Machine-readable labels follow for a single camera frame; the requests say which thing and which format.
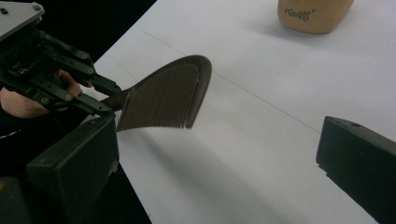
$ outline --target white surface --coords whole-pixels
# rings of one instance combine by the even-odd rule
[[[325,116],[396,139],[396,2],[355,1],[326,35],[282,27],[276,6],[159,0],[96,63],[123,89],[186,55],[213,64],[191,130],[119,133],[154,224],[375,223],[315,157]]]

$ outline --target black device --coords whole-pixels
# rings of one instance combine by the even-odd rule
[[[120,87],[96,73],[87,52],[36,29],[44,14],[42,6],[0,1],[0,9],[0,82],[48,110],[74,107],[95,117],[79,125],[26,167],[32,185],[59,202],[68,223],[79,223],[118,167],[115,114],[87,94],[74,96],[67,92],[54,74],[63,69],[78,83],[85,85],[89,81],[107,96],[120,92]],[[6,188],[0,189],[0,200],[8,201],[0,204],[23,204],[15,181],[7,178],[3,182]],[[18,201],[10,201],[12,198],[5,196],[5,190],[15,192],[18,197],[14,199]],[[7,214],[1,213],[0,222],[5,220],[3,215]]]
[[[317,163],[381,224],[396,223],[396,143],[358,123],[326,117]]]

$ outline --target person's hand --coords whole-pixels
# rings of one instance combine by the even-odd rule
[[[80,85],[63,70],[56,72],[56,76],[65,84],[66,90],[77,96],[82,93]],[[49,113],[49,111],[36,101],[24,97],[15,91],[9,91],[6,88],[0,90],[0,104],[5,112],[9,115],[20,119],[32,119]]]

